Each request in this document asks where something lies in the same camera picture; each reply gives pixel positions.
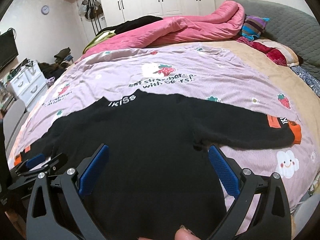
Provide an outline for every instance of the wall clock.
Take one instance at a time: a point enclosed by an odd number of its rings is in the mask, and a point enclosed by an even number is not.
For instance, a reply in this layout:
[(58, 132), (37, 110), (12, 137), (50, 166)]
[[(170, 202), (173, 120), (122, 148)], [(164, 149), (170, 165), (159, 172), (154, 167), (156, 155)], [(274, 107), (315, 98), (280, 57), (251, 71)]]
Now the wall clock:
[(41, 8), (41, 13), (43, 15), (47, 15), (49, 13), (49, 6), (47, 5), (44, 5), (42, 8)]

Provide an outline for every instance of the orange label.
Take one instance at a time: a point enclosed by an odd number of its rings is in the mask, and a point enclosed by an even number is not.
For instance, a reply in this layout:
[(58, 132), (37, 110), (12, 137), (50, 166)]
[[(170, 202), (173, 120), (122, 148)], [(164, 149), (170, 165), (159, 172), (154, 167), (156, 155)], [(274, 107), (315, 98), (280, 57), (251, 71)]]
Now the orange label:
[(21, 155), (20, 154), (15, 156), (15, 158), (14, 158), (14, 166), (17, 166), (21, 161), (22, 161), (22, 159), (21, 159)]
[(272, 128), (281, 128), (278, 118), (275, 116), (268, 115), (269, 126)]
[(301, 127), (296, 122), (289, 121), (289, 128), (291, 129), (293, 135), (294, 135), (294, 141), (293, 144), (300, 144), (302, 135), (301, 135)]
[(31, 146), (29, 145), (28, 147), (26, 147), (26, 148), (24, 149), (24, 152), (27, 153), (27, 152), (30, 151), (30, 150), (31, 150)]

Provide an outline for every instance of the screw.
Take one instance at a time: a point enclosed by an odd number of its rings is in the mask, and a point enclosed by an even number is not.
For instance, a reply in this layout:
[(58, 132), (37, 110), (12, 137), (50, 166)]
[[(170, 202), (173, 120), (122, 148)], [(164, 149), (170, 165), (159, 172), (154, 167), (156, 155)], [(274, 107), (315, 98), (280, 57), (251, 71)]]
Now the screw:
[(68, 175), (72, 175), (76, 172), (76, 170), (74, 168), (70, 168), (69, 170), (67, 170), (67, 174)]
[(250, 175), (251, 174), (251, 171), (249, 169), (244, 169), (243, 170), (243, 174), (245, 175)]
[(42, 179), (44, 177), (44, 175), (45, 175), (44, 172), (41, 172), (41, 173), (39, 173), (38, 178)]
[(275, 172), (275, 173), (273, 174), (273, 177), (274, 177), (275, 179), (279, 179), (279, 178), (280, 178), (280, 175), (279, 175), (279, 173), (276, 173), (276, 172)]

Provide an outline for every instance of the white nightstand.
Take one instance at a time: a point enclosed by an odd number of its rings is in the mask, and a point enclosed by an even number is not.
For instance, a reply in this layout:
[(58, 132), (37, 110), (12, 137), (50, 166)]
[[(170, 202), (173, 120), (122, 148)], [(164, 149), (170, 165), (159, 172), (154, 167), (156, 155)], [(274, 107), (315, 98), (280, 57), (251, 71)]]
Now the white nightstand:
[(27, 66), (23, 66), (17, 75), (7, 85), (7, 90), (15, 98), (21, 99), (28, 112), (30, 112), (48, 90), (46, 79), (41, 72), (38, 63), (33, 60)]

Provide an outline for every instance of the blue gripper pad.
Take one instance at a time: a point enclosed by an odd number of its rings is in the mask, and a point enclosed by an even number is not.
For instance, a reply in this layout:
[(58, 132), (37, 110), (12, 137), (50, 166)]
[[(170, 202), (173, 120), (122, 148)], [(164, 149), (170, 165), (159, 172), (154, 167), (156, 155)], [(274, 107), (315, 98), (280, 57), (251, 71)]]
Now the blue gripper pad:
[(221, 156), (215, 146), (211, 146), (208, 151), (209, 160), (217, 173), (226, 192), (235, 199), (240, 194), (239, 180), (232, 171), (226, 160)]
[(27, 160), (26, 168), (28, 170), (31, 170), (32, 168), (36, 167), (40, 163), (43, 163), (44, 161), (45, 161), (45, 156), (42, 153), (40, 153), (37, 156), (33, 157), (32, 159)]
[(104, 145), (80, 177), (78, 193), (81, 198), (92, 193), (93, 188), (108, 161), (109, 147)]

